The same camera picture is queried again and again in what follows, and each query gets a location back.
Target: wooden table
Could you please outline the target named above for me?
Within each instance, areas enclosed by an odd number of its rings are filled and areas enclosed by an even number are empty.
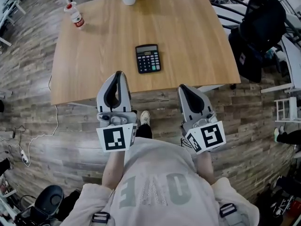
[[[208,0],[93,0],[86,27],[65,15],[52,69],[51,103],[85,103],[118,70],[130,91],[240,83],[224,29]],[[135,46],[158,44],[162,71],[139,74]]]

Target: bottle label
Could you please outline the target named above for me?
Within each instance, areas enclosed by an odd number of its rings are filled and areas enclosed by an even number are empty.
[[[75,22],[75,26],[76,27],[81,27],[82,25],[84,25],[85,21],[83,20],[83,18],[81,18],[78,22]]]

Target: plastic bottle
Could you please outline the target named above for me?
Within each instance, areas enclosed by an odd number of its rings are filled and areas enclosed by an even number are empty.
[[[71,20],[77,28],[82,29],[84,27],[85,21],[82,18],[78,9],[76,8],[76,2],[71,2],[67,4],[64,8],[64,12],[70,14]]]

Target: strap buckle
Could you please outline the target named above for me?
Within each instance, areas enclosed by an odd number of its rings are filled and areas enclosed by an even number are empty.
[[[227,203],[225,205],[222,205],[220,208],[220,216],[222,218],[234,213],[237,211],[237,208],[233,203]]]
[[[92,216],[93,223],[107,224],[110,219],[110,214],[107,212],[98,212]]]

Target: calculator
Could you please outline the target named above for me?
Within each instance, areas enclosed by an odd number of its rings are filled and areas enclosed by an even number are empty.
[[[157,44],[145,44],[137,46],[136,57],[139,73],[151,73],[161,70]]]

